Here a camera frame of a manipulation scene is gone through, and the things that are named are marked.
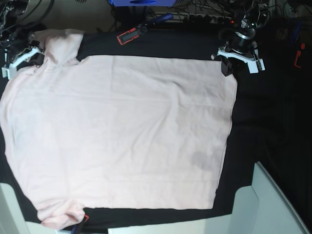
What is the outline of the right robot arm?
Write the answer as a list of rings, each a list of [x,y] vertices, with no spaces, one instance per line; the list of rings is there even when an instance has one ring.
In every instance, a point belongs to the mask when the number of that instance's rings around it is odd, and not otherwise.
[[[23,64],[41,65],[44,59],[44,49],[35,40],[35,30],[40,28],[40,22],[50,12],[54,1],[36,21],[26,25],[21,23],[28,19],[41,5],[41,1],[27,13],[28,0],[2,0],[0,2],[0,52],[3,54],[4,64],[1,72],[8,80],[14,78],[19,66]]]

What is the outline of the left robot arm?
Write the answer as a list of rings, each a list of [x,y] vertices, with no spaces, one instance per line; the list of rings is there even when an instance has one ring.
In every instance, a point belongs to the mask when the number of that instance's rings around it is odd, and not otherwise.
[[[225,28],[219,31],[218,37],[225,44],[218,48],[211,58],[220,58],[221,72],[229,76],[234,72],[237,62],[247,65],[251,74],[265,70],[264,61],[259,57],[258,44],[255,41],[257,29],[266,24],[268,11],[260,0],[253,0],[249,9],[244,10],[244,17],[239,27]]]

